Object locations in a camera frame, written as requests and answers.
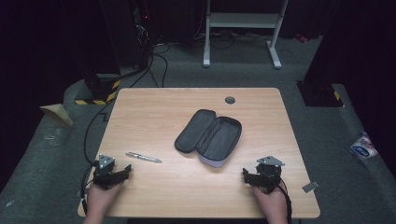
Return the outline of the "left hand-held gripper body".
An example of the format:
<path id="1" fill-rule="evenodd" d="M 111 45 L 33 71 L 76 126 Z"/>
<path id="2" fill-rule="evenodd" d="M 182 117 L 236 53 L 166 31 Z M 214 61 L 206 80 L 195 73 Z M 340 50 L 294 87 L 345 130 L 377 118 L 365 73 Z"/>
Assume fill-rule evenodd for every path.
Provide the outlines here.
<path id="1" fill-rule="evenodd" d="M 112 172 L 115 165 L 115 159 L 103 154 L 99 155 L 99 159 L 95 163 L 93 173 L 93 183 L 102 189 L 109 189 L 114 185 L 114 174 Z"/>

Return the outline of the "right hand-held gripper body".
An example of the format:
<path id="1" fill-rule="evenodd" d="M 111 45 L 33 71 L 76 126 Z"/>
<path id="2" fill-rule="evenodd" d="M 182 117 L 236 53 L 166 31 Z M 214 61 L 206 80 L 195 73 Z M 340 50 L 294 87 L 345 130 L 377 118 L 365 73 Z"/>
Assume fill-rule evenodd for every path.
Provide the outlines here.
<path id="1" fill-rule="evenodd" d="M 282 167 L 285 163 L 274 156 L 257 159 L 257 162 L 259 164 L 256 166 L 256 171 L 262 177 L 260 187 L 264 188 L 267 193 L 270 193 L 280 184 L 282 180 Z"/>

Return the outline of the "person's right hand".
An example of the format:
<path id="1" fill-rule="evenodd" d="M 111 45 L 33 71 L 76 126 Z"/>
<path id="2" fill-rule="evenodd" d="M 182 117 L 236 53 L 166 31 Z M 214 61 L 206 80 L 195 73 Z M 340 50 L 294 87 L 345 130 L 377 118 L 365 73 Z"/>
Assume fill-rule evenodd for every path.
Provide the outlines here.
<path id="1" fill-rule="evenodd" d="M 252 193 L 269 224 L 288 224 L 285 185 L 279 184 L 271 193 L 265 194 L 259 187 L 252 186 Z"/>

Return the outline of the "person's left hand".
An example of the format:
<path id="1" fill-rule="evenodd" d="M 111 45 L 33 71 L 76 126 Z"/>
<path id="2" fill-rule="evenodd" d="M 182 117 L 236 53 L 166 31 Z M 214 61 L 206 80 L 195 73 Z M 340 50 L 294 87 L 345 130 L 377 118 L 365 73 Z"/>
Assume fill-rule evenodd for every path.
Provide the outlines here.
<path id="1" fill-rule="evenodd" d="M 102 224 L 105 214 L 114 203 L 122 188 L 122 184 L 117 184 L 110 189 L 102 189 L 92 184 L 88 193 L 87 215 L 82 224 Z"/>

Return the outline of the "silver pen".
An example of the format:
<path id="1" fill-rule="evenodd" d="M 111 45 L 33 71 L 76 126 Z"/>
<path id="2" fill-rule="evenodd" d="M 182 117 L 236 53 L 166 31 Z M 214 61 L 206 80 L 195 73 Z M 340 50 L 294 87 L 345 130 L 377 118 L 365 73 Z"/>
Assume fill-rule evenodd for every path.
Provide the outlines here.
<path id="1" fill-rule="evenodd" d="M 149 157 L 149 156 L 145 156 L 145 155 L 141 155 L 141 154 L 134 153 L 134 152 L 126 152 L 125 155 L 128 156 L 128 157 L 136 158 L 136 159 L 143 160 L 143 161 L 162 163 L 162 161 L 160 159 Z"/>

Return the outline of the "grey tape piece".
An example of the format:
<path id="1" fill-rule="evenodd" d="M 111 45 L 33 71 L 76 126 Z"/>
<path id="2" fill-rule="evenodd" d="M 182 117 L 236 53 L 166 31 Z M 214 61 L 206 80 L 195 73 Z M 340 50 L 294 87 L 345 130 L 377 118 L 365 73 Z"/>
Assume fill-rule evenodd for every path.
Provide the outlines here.
<path id="1" fill-rule="evenodd" d="M 305 193 L 307 193 L 307 192 L 309 192 L 311 190 L 314 190 L 314 189 L 316 189 L 318 187 L 319 187 L 319 182 L 318 181 L 313 181 L 313 182 L 303 186 L 303 191 Z"/>

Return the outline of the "open black pencil case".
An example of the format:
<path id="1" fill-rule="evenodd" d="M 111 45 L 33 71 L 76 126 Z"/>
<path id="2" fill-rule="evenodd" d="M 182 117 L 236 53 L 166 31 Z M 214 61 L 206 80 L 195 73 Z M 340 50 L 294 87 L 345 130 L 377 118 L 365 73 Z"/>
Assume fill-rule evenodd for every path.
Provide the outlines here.
<path id="1" fill-rule="evenodd" d="M 242 124 L 229 117 L 218 117 L 216 112 L 200 109 L 194 113 L 175 140 L 174 146 L 183 153 L 197 151 L 199 160 L 220 168 L 237 145 Z"/>

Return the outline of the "beige cardboard piece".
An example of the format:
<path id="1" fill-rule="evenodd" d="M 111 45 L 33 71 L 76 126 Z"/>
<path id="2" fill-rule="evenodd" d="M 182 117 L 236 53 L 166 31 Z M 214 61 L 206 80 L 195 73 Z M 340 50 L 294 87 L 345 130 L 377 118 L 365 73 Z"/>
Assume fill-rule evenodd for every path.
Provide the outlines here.
<path id="1" fill-rule="evenodd" d="M 62 104 L 56 105 L 42 105 L 40 109 L 45 115 L 49 116 L 51 119 L 57 121 L 63 126 L 71 127 L 74 121 L 70 117 L 69 113 L 64 109 Z"/>

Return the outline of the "black yellow striped stand base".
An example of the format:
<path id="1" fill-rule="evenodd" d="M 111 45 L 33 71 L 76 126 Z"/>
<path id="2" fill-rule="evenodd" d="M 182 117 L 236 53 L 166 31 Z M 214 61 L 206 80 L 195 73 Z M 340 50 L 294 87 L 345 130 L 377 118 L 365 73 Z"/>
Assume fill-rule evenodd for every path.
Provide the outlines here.
<path id="1" fill-rule="evenodd" d="M 120 80 L 93 75 L 86 77 L 75 97 L 77 105 L 106 105 L 113 101 Z"/>

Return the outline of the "black stand with yellow tape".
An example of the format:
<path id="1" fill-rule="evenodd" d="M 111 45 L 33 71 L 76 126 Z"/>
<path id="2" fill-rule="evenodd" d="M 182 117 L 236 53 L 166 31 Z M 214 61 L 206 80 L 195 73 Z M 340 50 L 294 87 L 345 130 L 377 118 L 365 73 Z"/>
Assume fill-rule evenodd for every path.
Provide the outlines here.
<path id="1" fill-rule="evenodd" d="M 332 85 L 297 82 L 297 87 L 306 106 L 313 107 L 343 107 L 340 94 Z"/>

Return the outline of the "white blue plastic packet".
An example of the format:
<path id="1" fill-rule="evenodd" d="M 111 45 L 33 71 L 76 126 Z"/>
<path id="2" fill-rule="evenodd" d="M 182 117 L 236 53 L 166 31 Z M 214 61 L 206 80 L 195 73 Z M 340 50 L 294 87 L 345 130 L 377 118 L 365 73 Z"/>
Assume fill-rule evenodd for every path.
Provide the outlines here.
<path id="1" fill-rule="evenodd" d="M 350 146 L 350 151 L 361 161 L 367 161 L 378 154 L 371 138 L 366 132 Z"/>

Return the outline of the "white metal stand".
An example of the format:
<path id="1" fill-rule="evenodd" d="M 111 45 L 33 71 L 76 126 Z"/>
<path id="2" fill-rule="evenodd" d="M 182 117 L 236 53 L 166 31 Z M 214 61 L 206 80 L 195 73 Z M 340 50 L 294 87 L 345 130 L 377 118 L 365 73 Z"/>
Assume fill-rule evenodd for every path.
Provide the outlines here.
<path id="1" fill-rule="evenodd" d="M 210 66 L 210 29 L 211 28 L 257 28 L 272 29 L 271 39 L 266 42 L 273 66 L 279 70 L 281 61 L 276 52 L 276 41 L 282 26 L 289 0 L 282 0 L 278 13 L 222 13 L 211 11 L 211 0 L 206 0 L 205 11 L 205 44 L 203 67 Z"/>

